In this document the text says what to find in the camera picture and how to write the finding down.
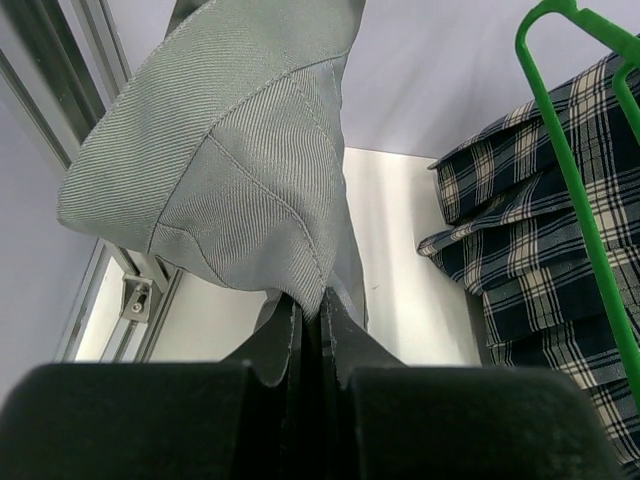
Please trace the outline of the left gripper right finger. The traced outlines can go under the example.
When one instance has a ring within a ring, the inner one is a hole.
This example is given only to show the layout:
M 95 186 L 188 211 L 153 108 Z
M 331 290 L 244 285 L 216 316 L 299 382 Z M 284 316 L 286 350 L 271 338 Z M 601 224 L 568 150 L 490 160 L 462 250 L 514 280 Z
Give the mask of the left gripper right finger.
M 536 368 L 410 367 L 350 317 L 319 314 L 332 479 L 618 479 L 584 394 Z

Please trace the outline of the green hanger of pink skirt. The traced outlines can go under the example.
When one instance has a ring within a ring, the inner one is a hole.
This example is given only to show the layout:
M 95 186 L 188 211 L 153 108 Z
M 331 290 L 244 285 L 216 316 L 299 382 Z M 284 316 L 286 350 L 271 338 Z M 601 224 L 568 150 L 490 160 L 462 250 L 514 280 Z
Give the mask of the green hanger of pink skirt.
M 622 58 L 621 67 L 613 76 L 613 89 L 619 105 L 635 136 L 639 135 L 639 105 L 628 85 L 627 77 L 639 68 L 639 38 L 575 1 L 547 0 L 526 14 L 515 37 L 515 52 L 537 107 L 547 128 L 551 144 L 585 242 L 586 251 L 605 307 L 614 340 L 634 400 L 639 399 L 639 347 L 632 332 L 622 297 L 609 264 L 590 207 L 586 189 L 576 160 L 548 94 L 545 82 L 527 45 L 527 35 L 536 21 L 549 14 L 558 14 L 581 31 L 611 49 Z

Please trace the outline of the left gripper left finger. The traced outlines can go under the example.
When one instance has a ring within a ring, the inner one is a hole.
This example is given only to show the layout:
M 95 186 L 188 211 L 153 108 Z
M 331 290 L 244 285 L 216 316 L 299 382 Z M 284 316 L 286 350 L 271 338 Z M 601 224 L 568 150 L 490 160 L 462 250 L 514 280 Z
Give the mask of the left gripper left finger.
M 1 411 L 5 479 L 297 479 L 301 310 L 215 363 L 38 367 Z

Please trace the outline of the grey skirt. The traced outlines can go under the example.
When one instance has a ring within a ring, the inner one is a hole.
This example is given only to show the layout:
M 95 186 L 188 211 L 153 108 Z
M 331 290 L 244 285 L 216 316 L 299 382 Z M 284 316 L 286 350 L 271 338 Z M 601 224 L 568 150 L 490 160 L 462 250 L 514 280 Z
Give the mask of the grey skirt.
M 65 227 L 208 282 L 334 289 L 367 320 L 343 175 L 341 84 L 360 1 L 210 1 L 141 65 L 84 140 Z

